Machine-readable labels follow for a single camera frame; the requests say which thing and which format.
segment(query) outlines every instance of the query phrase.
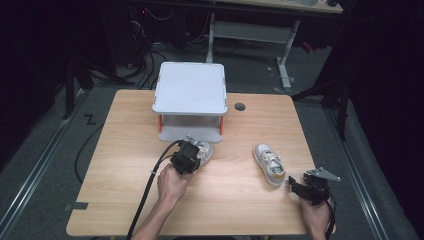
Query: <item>white box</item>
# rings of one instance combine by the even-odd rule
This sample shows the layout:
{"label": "white box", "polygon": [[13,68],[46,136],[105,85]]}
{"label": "white box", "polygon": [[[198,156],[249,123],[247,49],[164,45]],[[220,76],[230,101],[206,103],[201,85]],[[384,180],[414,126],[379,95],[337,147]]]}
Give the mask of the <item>white box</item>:
{"label": "white box", "polygon": [[159,115],[160,140],[190,135],[198,141],[220,142],[227,112],[224,66],[162,63],[152,108]]}

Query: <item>wooden table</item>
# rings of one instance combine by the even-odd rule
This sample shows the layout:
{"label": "wooden table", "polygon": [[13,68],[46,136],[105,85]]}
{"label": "wooden table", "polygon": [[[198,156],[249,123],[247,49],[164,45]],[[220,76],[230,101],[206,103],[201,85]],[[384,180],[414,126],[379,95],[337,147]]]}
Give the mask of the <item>wooden table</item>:
{"label": "wooden table", "polygon": [[[158,139],[153,91],[120,90],[112,103],[67,226],[72,236],[126,235],[150,170],[170,143]],[[223,140],[196,172],[161,235],[304,234],[298,198],[288,184],[273,188],[253,157],[266,143],[281,156],[286,179],[315,168],[289,96],[228,93]],[[238,111],[236,103],[246,105]],[[169,161],[164,162],[162,169]],[[158,198],[156,183],[139,224]]]}

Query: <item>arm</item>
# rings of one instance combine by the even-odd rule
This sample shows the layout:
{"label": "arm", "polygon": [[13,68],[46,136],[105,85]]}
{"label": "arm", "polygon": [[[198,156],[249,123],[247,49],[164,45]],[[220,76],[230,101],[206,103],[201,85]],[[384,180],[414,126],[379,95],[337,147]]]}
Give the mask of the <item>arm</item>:
{"label": "arm", "polygon": [[193,174],[179,175],[172,164],[161,171],[158,177],[159,199],[132,240],[157,239],[166,219],[184,196],[192,177]]}
{"label": "arm", "polygon": [[302,206],[303,222],[313,240],[325,240],[325,232],[330,222],[330,210],[325,202],[312,206],[311,202],[299,197]]}

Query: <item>white sneaker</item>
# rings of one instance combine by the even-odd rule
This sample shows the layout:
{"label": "white sneaker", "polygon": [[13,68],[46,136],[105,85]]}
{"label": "white sneaker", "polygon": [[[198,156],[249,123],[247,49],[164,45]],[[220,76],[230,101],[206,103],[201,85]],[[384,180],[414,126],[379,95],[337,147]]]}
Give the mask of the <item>white sneaker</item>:
{"label": "white sneaker", "polygon": [[197,153],[197,158],[200,159],[199,168],[209,161],[213,153],[213,146],[211,144],[207,142],[201,143],[201,146],[197,146],[199,148],[199,153]]}
{"label": "white sneaker", "polygon": [[256,162],[261,166],[265,179],[273,187],[279,187],[286,175],[281,159],[266,144],[258,144],[253,150]]}

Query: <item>forearm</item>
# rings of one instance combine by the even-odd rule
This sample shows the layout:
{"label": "forearm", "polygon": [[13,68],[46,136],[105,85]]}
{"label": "forearm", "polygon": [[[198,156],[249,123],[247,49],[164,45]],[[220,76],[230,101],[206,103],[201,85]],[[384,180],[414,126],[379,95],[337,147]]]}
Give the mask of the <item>forearm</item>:
{"label": "forearm", "polygon": [[325,234],[322,232],[309,231],[312,240],[326,240]]}
{"label": "forearm", "polygon": [[175,207],[175,203],[165,201],[156,202],[152,211],[133,235],[132,240],[156,240],[168,216]]}

